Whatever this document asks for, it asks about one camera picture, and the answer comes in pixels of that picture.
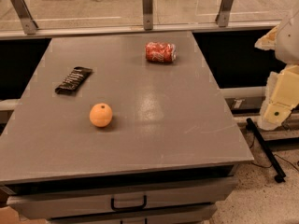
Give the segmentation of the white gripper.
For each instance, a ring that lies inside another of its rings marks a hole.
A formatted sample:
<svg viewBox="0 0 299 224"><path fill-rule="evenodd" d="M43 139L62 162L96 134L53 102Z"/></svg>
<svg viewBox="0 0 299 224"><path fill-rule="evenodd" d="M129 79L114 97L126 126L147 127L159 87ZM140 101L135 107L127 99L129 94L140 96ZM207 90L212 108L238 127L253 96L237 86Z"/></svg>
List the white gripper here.
<svg viewBox="0 0 299 224"><path fill-rule="evenodd" d="M293 7L279 26L260 37L254 47L275 50L276 58L288 63L279 73L271 72L260 109L258 127L271 131L281 126L299 105L299 7Z"/></svg>

